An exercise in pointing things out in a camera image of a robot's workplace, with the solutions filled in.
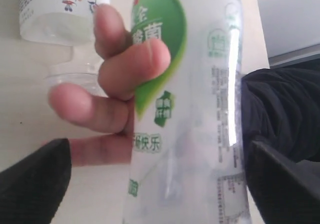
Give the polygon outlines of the person's open bare hand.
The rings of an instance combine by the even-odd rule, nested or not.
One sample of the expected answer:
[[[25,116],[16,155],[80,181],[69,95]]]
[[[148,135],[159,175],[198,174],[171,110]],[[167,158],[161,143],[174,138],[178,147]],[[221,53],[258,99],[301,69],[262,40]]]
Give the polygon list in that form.
[[[69,140],[75,167],[130,162],[135,88],[162,74],[171,59],[159,39],[134,45],[120,13],[107,4],[95,10],[94,34],[95,50],[103,59],[97,80],[105,96],[71,83],[48,93],[48,103],[59,118],[99,133]]]

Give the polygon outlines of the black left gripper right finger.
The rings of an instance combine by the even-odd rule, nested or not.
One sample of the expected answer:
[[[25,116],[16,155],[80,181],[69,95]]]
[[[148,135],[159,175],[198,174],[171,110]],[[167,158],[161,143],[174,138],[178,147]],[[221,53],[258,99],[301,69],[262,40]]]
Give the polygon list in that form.
[[[265,223],[319,223],[319,183],[264,141],[250,143],[246,179]]]

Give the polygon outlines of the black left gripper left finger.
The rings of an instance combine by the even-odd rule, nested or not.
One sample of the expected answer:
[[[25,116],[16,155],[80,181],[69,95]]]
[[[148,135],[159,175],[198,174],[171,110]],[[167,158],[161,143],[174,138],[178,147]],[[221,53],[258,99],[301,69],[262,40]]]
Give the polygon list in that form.
[[[55,139],[0,174],[1,223],[51,223],[71,179],[67,139]]]

